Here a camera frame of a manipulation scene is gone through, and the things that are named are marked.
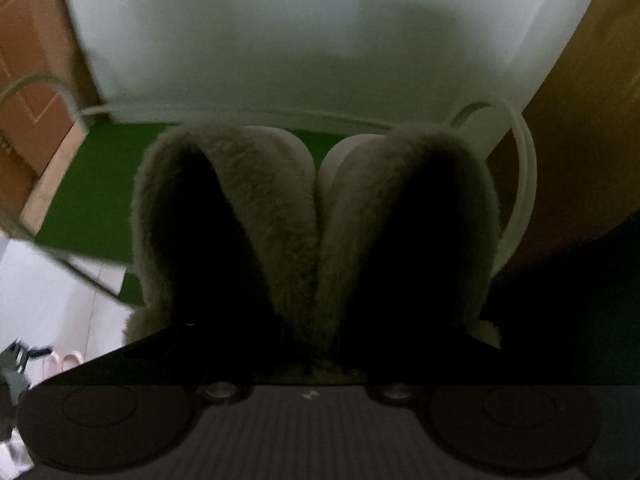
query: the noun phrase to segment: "tiled floor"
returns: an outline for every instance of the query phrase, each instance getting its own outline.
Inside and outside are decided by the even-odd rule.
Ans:
[[[103,285],[119,291],[124,267],[75,258]],[[11,240],[0,260],[0,349],[16,338],[31,346],[54,347],[63,356],[78,350],[86,360],[122,345],[130,309],[95,292],[49,260],[29,242]],[[28,365],[33,383],[41,364]]]

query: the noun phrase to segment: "slipper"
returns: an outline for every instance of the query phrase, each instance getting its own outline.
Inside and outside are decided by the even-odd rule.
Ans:
[[[285,130],[211,124],[161,134],[134,183],[134,265],[146,307],[127,321],[126,343],[198,326],[212,348],[248,356],[244,342],[283,332],[281,322],[306,340],[314,181],[311,154]]]
[[[62,372],[62,360],[55,351],[52,351],[42,360],[42,380],[46,381],[60,372]]]
[[[66,372],[67,370],[71,370],[71,368],[75,368],[82,363],[84,363],[82,354],[75,350],[62,358],[62,371]]]
[[[430,126],[346,139],[318,189],[317,346],[356,366],[411,368],[447,327],[474,332],[499,216],[488,168],[462,139]]]

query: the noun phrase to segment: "green carpet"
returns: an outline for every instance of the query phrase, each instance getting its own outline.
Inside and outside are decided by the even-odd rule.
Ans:
[[[133,177],[147,147],[168,124],[98,124],[68,168],[36,243],[129,264]],[[316,166],[344,136],[295,130]]]
[[[142,294],[142,285],[135,274],[127,272],[122,280],[122,286],[118,294],[118,299],[133,308],[145,306],[145,300]]]

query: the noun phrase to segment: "wooden door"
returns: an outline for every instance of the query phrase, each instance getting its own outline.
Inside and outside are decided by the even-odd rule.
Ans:
[[[640,209],[640,0],[592,0],[523,116],[536,143],[538,193],[507,273],[593,240]],[[516,147],[489,157],[503,222]]]
[[[64,0],[0,0],[0,88],[34,72],[54,73],[76,89],[81,56]],[[62,99],[32,85],[0,109],[0,208],[19,214],[72,123]]]

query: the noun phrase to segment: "black circular pad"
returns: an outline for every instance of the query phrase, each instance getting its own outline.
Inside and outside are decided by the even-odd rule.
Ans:
[[[41,386],[18,408],[18,430],[37,462],[99,473],[141,465],[189,429],[193,409],[179,386]]]
[[[442,386],[426,423],[464,462],[536,474],[575,465],[598,436],[600,410],[574,386]]]

